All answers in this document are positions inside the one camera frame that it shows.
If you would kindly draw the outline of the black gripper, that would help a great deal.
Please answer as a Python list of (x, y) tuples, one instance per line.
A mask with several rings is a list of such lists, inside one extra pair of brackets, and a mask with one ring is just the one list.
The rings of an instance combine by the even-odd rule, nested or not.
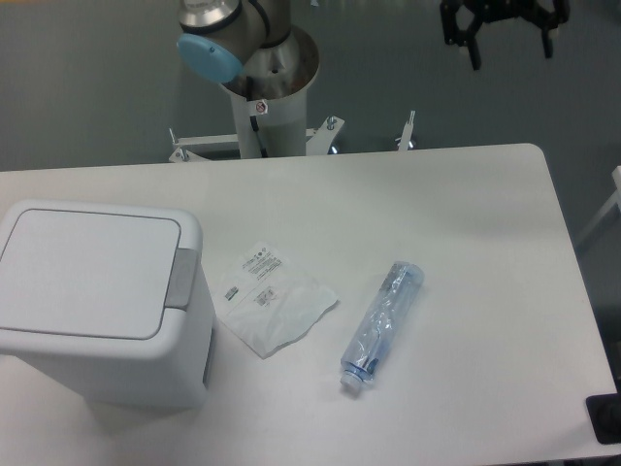
[[(457, 13), (466, 8), (473, 18), (466, 29), (458, 25)], [(476, 34), (482, 23), (492, 23), (522, 17), (540, 30), (544, 57), (553, 56), (551, 33), (569, 20), (569, 0), (552, 0), (552, 10), (546, 10), (536, 0), (443, 0), (440, 3), (441, 25), (444, 42), (466, 48), (472, 68), (478, 71), (481, 58)]]

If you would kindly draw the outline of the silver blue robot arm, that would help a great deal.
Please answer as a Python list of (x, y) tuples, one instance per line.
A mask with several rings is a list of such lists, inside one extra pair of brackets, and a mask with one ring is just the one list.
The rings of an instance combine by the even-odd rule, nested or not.
[[(545, 57), (550, 34), (570, 18), (570, 4), (554, 1), (442, 1), (443, 39), (481, 59), (476, 34), (482, 24), (522, 18), (541, 33)], [(307, 89), (319, 70), (311, 36), (291, 22), (287, 1), (181, 1), (177, 41), (181, 60), (201, 78), (247, 101), (276, 100)]]

